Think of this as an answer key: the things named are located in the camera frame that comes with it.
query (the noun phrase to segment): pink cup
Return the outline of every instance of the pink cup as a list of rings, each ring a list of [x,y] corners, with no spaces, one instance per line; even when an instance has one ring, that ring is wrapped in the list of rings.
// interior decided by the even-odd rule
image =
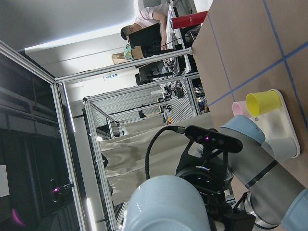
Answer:
[[[246,105],[246,101],[238,101],[238,102],[234,102],[232,104],[232,111],[233,111],[233,115],[237,116],[237,115],[243,115],[245,117],[251,117],[248,109],[247,109],[247,105]]]

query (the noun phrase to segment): person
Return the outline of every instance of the person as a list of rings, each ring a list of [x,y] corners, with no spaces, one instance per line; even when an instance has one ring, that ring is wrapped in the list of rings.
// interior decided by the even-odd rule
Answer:
[[[121,37],[124,40],[128,40],[128,35],[139,31],[148,26],[154,25],[156,23],[160,24],[161,28],[161,48],[162,50],[166,49],[166,41],[167,41],[167,16],[169,11],[170,3],[165,2],[158,6],[153,7],[145,7],[139,11],[139,14],[136,17],[135,23],[132,25],[125,26],[121,29]],[[186,15],[186,10],[181,2],[181,0],[173,1],[173,5],[177,8],[179,16]]]

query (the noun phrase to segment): beige curtain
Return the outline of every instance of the beige curtain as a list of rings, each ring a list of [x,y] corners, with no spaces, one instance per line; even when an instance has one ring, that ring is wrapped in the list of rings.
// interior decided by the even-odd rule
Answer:
[[[196,125],[213,128],[210,113],[189,118],[171,125],[187,127]],[[112,200],[115,205],[128,201],[145,178],[145,153],[153,136],[162,127],[135,132],[127,136],[101,142],[101,151],[108,159],[106,175],[113,187]],[[155,141],[150,153],[150,176],[175,175],[189,140],[182,134],[164,131]]]

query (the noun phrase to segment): white shirt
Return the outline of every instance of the white shirt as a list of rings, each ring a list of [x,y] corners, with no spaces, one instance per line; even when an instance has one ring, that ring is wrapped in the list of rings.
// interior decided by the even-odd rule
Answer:
[[[148,26],[159,23],[158,20],[153,19],[153,11],[159,11],[160,13],[164,15],[168,15],[169,3],[165,2],[158,6],[146,7],[146,8],[141,9],[139,11],[139,14],[137,15],[135,23],[140,25],[142,28],[146,28]]]

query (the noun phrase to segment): yellow cup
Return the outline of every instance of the yellow cup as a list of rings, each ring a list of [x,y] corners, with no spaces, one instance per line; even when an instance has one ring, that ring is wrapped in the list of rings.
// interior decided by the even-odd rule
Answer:
[[[249,113],[256,117],[281,107],[281,99],[274,90],[250,93],[246,96]]]

